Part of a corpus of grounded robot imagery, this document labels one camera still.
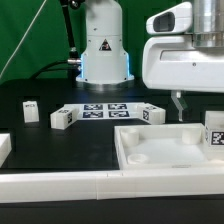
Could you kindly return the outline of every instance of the black cable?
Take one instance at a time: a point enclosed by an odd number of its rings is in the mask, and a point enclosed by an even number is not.
[[[62,61],[55,61],[55,62],[53,62],[53,63],[50,63],[50,64],[44,66],[43,68],[41,68],[40,70],[38,70],[37,72],[35,72],[35,73],[30,77],[30,79],[36,79],[36,77],[37,77],[40,73],[46,71],[48,68],[53,67],[53,66],[55,66],[55,65],[61,65],[61,64],[67,64],[67,61],[66,61],[66,60],[62,60]]]
[[[74,36],[72,31],[72,24],[71,24],[71,19],[70,19],[69,10],[68,10],[69,1],[60,0],[60,3],[62,7],[62,12],[64,15],[65,26],[66,26],[67,36],[68,36],[68,43],[70,47],[69,56],[70,58],[79,58],[78,52],[76,51],[76,46],[75,46],[75,41],[74,41]]]

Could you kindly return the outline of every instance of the marker cube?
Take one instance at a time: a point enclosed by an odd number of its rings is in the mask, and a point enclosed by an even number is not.
[[[25,123],[39,122],[39,112],[36,101],[23,102],[23,113]]]
[[[206,111],[205,140],[209,147],[223,147],[224,151],[224,112]]]
[[[62,107],[51,114],[51,128],[65,130],[77,120],[78,113],[78,108]]]
[[[139,119],[149,124],[164,124],[166,119],[166,111],[149,103],[138,104],[137,112]]]

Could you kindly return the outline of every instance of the white tray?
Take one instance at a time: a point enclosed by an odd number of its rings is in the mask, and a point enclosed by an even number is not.
[[[204,135],[202,124],[115,127],[120,169],[224,165],[222,160],[207,158]]]

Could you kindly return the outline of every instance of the green wall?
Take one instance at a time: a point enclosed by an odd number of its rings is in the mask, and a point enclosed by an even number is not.
[[[17,47],[43,0],[1,0],[0,71]],[[181,0],[118,0],[123,9],[124,48],[130,54],[131,73],[141,77],[143,47],[149,35],[146,20]],[[71,10],[78,51],[85,50],[85,6]],[[68,43],[61,6],[48,0],[19,51],[9,64],[0,82],[29,78],[35,71],[53,61],[67,59]],[[43,74],[41,77],[66,77],[66,72]]]

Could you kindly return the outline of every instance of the black tabletop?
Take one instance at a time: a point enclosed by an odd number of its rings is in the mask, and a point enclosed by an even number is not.
[[[118,170],[114,126],[147,123],[79,120],[62,131],[51,129],[50,114],[64,104],[145,102],[164,108],[166,123],[179,123],[170,95],[141,81],[103,93],[66,79],[8,81],[0,86],[0,133],[10,133],[12,152],[0,173]],[[40,122],[25,124],[22,103],[33,100]],[[224,110],[224,94],[187,92],[185,100],[192,109],[186,122],[204,123],[206,110]],[[223,207],[223,195],[0,204],[0,223],[223,223]]]

